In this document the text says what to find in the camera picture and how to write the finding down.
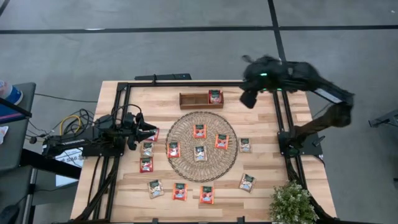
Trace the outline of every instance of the wooden table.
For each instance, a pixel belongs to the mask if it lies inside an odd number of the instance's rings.
[[[96,118],[111,112],[117,83],[103,82],[95,113]],[[205,184],[215,187],[214,205],[199,204],[199,189],[203,184],[189,182],[177,175],[165,154],[165,138],[170,127],[181,116],[193,111],[180,110],[178,94],[201,93],[209,89],[222,89],[225,99],[223,109],[210,111],[226,118],[238,138],[251,138],[253,148],[252,154],[239,153],[235,165],[224,176]],[[159,127],[160,134],[155,144],[153,173],[140,174],[139,151],[130,151],[126,147],[125,154],[120,160],[111,221],[151,222],[152,218],[159,218],[160,222],[233,222],[243,215],[248,222],[270,221],[269,204],[272,202],[270,195],[274,192],[273,186],[284,185],[287,182],[284,158],[279,153],[276,136],[278,124],[274,101],[270,93],[259,94],[256,106],[250,110],[239,102],[241,93],[242,90],[238,87],[132,88],[129,103],[139,105],[146,122]],[[280,96],[279,99],[284,121],[286,121],[282,97]],[[289,101],[295,124],[302,125],[312,119],[304,92],[289,95]],[[129,111],[137,113],[133,107],[129,107]],[[324,210],[335,216],[323,164],[313,156],[302,156],[302,160],[308,189]],[[95,157],[90,157],[84,162],[71,218],[77,217],[86,207],[95,162]],[[101,163],[102,160],[96,171],[93,194],[98,187]],[[251,194],[238,189],[243,172],[257,178]],[[165,195],[150,199],[147,183],[154,179],[162,180]],[[186,202],[172,200],[172,187],[175,182],[188,184]],[[107,195],[103,197],[100,218],[104,217],[107,198]]]

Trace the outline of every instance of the yellow cable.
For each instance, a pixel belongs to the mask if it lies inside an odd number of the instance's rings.
[[[61,121],[61,125],[60,125],[60,135],[62,135],[62,125],[63,125],[63,123],[64,123],[67,119],[69,119],[69,118],[77,118],[77,120],[79,120],[79,127],[77,127],[75,133],[77,133],[77,132],[79,131],[80,126],[81,126],[81,120],[80,120],[79,116],[77,116],[77,115],[70,115],[70,116],[67,116],[66,118],[64,118],[64,119]]]

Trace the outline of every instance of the potted plant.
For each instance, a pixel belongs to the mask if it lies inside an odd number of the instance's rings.
[[[280,187],[274,187],[271,196],[270,216],[273,222],[286,224],[315,223],[318,219],[310,204],[310,192],[295,181]]]

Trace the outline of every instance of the brown wooden box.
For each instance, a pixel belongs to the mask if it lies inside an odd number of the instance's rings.
[[[220,109],[224,107],[224,95],[221,92],[221,103],[210,104],[208,93],[180,93],[180,109]]]

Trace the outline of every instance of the wicker mat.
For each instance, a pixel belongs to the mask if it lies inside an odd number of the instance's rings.
[[[206,125],[206,139],[193,137],[193,125]],[[216,149],[216,134],[229,136],[228,148]],[[223,117],[211,112],[192,112],[182,116],[171,127],[166,139],[180,143],[181,156],[170,158],[173,169],[183,178],[194,182],[215,180],[232,168],[238,155],[238,140],[231,125]],[[195,162],[195,146],[206,146],[207,161]]]

